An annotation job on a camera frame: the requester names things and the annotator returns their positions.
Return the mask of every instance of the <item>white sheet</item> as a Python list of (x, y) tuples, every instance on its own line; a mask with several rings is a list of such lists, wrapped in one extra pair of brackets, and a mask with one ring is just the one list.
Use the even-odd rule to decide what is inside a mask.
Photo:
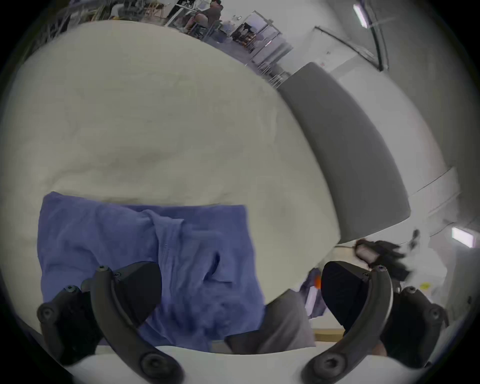
[(50, 191), (133, 204), (245, 204), (273, 300), (338, 242), (331, 197), (283, 100), (223, 52), (101, 21), (22, 66), (1, 120), (1, 271), (39, 329), (38, 213)]

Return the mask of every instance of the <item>blue towel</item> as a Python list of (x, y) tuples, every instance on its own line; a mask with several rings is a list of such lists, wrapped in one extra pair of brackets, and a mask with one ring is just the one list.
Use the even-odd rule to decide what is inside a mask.
[(80, 286), (99, 265), (154, 261), (162, 302), (139, 328), (154, 346), (207, 351), (211, 340), (259, 328), (264, 299), (241, 205), (99, 203), (52, 192), (38, 223), (44, 301)]

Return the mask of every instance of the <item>fluorescent light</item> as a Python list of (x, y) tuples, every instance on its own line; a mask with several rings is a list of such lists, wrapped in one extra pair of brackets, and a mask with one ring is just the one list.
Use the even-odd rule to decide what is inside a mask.
[(355, 13), (357, 14), (359, 20), (360, 20), (360, 24), (363, 28), (368, 28), (368, 23), (367, 23), (367, 18), (365, 17), (365, 15), (363, 14), (363, 10), (362, 8), (357, 5), (357, 4), (354, 4), (353, 5), (353, 10), (355, 11)]
[(471, 233), (462, 231), (457, 227), (452, 227), (452, 237), (467, 247), (473, 248), (474, 236)]

